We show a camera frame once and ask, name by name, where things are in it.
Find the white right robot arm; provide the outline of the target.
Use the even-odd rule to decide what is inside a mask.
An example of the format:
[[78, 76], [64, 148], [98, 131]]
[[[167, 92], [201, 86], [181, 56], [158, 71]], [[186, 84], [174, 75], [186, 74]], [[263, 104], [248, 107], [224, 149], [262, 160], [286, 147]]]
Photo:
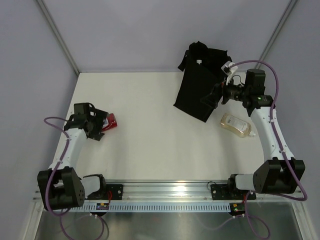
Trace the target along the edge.
[[240, 200], [248, 192], [268, 194], [305, 201], [307, 194], [302, 190], [301, 197], [293, 193], [301, 188], [300, 180], [306, 166], [290, 151], [278, 124], [275, 98], [265, 94], [266, 74], [263, 70], [249, 69], [244, 84], [235, 85], [232, 78], [213, 87], [202, 101], [216, 108], [229, 100], [242, 103], [254, 123], [263, 149], [264, 162], [252, 174], [232, 174], [224, 185], [212, 184], [213, 199]]

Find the red dish soap bottle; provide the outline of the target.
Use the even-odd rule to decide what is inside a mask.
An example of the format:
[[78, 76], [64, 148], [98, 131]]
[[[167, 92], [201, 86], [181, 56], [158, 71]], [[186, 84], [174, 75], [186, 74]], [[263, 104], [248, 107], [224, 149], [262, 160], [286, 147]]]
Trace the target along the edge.
[[104, 119], [104, 123], [102, 126], [102, 132], [108, 131], [110, 129], [116, 128], [118, 126], [116, 117], [114, 113], [109, 113], [107, 117]]

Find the amber pump soap bottle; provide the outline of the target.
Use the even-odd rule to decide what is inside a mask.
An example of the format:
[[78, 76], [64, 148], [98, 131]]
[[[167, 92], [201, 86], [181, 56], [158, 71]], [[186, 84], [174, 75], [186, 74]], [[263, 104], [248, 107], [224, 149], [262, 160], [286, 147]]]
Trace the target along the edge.
[[220, 126], [240, 138], [256, 136], [256, 133], [249, 122], [235, 117], [232, 114], [225, 113], [220, 120]]

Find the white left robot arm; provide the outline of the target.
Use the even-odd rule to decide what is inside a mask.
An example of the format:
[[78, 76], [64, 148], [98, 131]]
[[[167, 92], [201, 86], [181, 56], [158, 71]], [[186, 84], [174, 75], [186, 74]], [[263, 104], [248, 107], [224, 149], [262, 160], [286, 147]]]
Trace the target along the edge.
[[44, 208], [52, 214], [61, 210], [83, 206], [87, 198], [103, 199], [108, 192], [102, 174], [79, 177], [75, 167], [87, 139], [100, 141], [109, 113], [95, 108], [89, 102], [74, 104], [73, 114], [65, 122], [61, 132], [65, 146], [47, 170], [37, 175]]

